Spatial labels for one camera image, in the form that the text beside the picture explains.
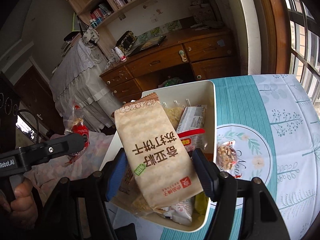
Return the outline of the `person's left hand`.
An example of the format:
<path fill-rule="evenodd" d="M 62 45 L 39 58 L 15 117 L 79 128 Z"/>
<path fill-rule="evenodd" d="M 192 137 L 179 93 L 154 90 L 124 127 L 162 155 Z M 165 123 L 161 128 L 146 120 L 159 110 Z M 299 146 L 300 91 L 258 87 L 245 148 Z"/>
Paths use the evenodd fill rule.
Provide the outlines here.
<path fill-rule="evenodd" d="M 32 189 L 32 182 L 24 177 L 14 190 L 16 199 L 10 204 L 1 191 L 1 208 L 9 214 L 9 222 L 14 226 L 32 228 L 37 220 L 38 211 Z"/>

